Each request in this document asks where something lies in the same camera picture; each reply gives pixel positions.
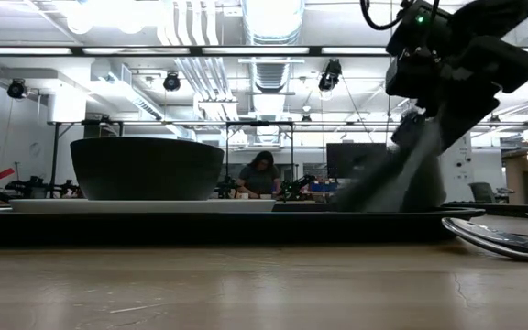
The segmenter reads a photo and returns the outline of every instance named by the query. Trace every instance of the white plate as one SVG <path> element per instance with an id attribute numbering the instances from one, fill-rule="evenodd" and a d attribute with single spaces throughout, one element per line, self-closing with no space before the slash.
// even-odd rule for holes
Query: white plate
<path id="1" fill-rule="evenodd" d="M 11 200 L 14 212 L 32 214 L 90 213 L 245 213 L 270 212 L 275 201 L 89 201 L 85 199 Z"/>

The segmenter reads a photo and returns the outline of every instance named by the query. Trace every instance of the desk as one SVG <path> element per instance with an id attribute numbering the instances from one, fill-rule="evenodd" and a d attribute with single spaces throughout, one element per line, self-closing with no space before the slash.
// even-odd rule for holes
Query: desk
<path id="1" fill-rule="evenodd" d="M 527 221 L 508 220 L 504 229 L 528 231 Z M 458 240 L 0 250 L 0 329 L 520 330 L 528 263 Z"/>

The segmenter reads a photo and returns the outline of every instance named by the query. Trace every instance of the gray shirt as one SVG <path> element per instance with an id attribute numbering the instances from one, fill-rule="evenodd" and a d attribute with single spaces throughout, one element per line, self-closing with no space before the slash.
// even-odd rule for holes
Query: gray shirt
<path id="1" fill-rule="evenodd" d="M 274 190 L 274 180 L 279 177 L 279 170 L 276 166 L 265 171 L 257 171 L 250 166 L 246 166 L 239 173 L 239 179 L 246 182 L 244 187 L 257 194 L 271 194 Z"/>

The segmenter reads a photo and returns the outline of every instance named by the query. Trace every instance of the large dark bowl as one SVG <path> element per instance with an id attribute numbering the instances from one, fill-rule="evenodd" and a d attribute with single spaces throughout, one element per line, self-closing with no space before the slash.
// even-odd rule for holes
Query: large dark bowl
<path id="1" fill-rule="evenodd" d="M 224 151 L 150 137 L 100 137 L 71 143 L 84 195 L 105 201 L 205 200 L 217 185 Z"/>

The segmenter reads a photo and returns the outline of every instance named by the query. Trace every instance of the woman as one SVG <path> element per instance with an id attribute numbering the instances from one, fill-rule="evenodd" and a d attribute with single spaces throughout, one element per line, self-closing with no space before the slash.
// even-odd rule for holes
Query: woman
<path id="1" fill-rule="evenodd" d="M 240 173 L 237 180 L 240 193 L 257 199 L 262 194 L 281 191 L 281 177 L 274 166 L 274 157 L 269 151 L 260 152 Z"/>

